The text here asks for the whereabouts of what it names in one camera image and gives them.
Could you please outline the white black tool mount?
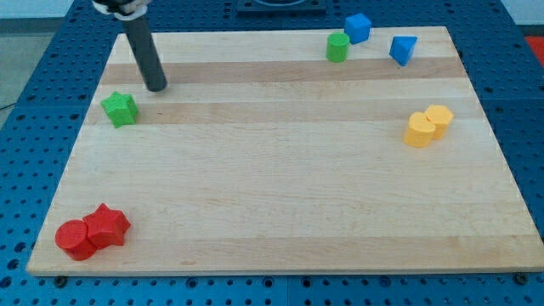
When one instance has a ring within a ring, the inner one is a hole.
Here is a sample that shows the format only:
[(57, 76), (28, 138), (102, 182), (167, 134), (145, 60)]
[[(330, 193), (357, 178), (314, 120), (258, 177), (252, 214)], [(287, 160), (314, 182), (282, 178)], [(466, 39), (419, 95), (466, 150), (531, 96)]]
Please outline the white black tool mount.
[(113, 14), (121, 21), (136, 20), (147, 13), (151, 0), (93, 0), (92, 5), (101, 14)]

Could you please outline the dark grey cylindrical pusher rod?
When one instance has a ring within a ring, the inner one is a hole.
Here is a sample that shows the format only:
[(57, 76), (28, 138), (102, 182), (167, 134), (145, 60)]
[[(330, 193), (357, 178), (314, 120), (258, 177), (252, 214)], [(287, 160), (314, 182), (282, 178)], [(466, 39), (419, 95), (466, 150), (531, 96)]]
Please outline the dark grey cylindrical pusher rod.
[(160, 92), (167, 87), (167, 79), (162, 69), (156, 45), (144, 15), (122, 22), (133, 56), (150, 92)]

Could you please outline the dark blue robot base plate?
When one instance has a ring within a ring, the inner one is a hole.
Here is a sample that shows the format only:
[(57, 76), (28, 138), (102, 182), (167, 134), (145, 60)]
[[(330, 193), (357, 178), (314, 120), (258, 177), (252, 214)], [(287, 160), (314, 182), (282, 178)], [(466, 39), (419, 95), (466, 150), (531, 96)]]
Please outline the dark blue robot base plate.
[(235, 0), (238, 15), (325, 13), (327, 0)]

